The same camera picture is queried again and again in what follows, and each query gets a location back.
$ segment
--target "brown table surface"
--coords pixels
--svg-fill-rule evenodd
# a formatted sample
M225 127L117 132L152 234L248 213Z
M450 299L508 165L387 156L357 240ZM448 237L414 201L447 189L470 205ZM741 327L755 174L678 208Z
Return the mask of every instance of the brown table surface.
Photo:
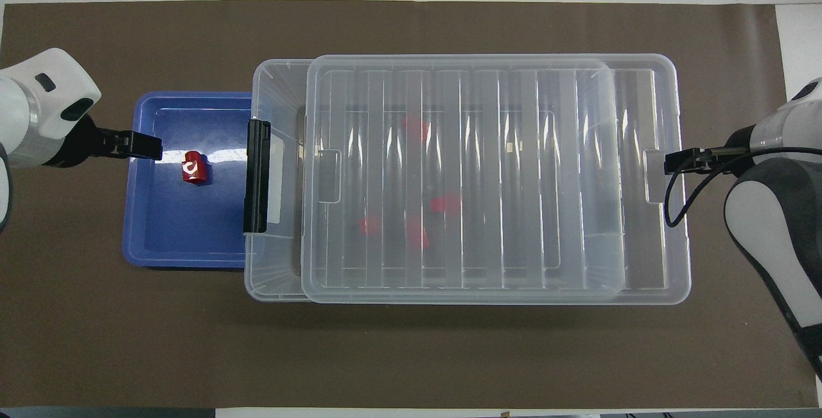
M773 6L218 1L8 5L0 66L70 52L131 128L148 91L249 91L267 58L656 52L684 146L784 101ZM722 221L690 213L693 290L661 307L262 304L240 272L121 255L125 161L14 174L0 236L0 405L816 406L810 367ZM693 186L695 179L689 179Z

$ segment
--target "clear plastic lid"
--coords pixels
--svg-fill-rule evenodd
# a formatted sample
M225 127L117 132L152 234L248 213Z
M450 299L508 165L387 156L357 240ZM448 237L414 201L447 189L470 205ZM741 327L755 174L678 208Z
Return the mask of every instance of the clear plastic lid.
M318 302L675 304L689 292L686 228L661 218L664 153L680 149L663 56L324 56L306 77L301 265L263 264L291 270L290 294L296 274Z

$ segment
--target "red object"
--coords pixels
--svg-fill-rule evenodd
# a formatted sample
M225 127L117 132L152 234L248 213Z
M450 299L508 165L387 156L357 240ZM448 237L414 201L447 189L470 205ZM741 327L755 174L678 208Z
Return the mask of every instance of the red object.
M431 125L422 119L415 116L411 118L405 117L403 118L403 126L405 130L408 131L409 140L415 139L421 143L425 143L425 141L428 140L428 129Z
M428 234L425 233L423 223L417 220L408 221L405 227L405 238L411 245L419 245L420 249L428 248Z
M364 236L380 236L380 232L379 217L363 217L360 219L360 233Z
M458 193L448 193L432 199L429 206L435 213L459 213L462 197Z
M208 180L208 165L200 152L186 152L185 161L182 161L182 180L192 184L202 184Z

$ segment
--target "blue plastic tray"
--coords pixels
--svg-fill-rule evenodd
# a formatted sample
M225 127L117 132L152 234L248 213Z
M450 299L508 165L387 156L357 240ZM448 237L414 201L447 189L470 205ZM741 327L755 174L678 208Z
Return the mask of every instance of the blue plastic tray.
M151 92L137 101L134 130L162 139L162 160L128 166L123 254L155 268L243 268L246 92ZM205 155L209 180L182 181L182 158Z

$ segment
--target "transparent plastic container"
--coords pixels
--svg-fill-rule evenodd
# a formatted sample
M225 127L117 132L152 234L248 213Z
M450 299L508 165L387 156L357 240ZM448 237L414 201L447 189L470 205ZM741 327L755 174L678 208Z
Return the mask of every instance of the transparent plastic container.
M255 298L675 304L687 296L686 227L668 229L661 218L664 154L680 149L667 58L308 63L269 61L255 75L252 115L270 120L272 135L299 146L286 119L303 103L306 111L300 264L275 245L289 237L294 258L296 234L270 219L264 234L249 234ZM682 195L680 185L675 202Z

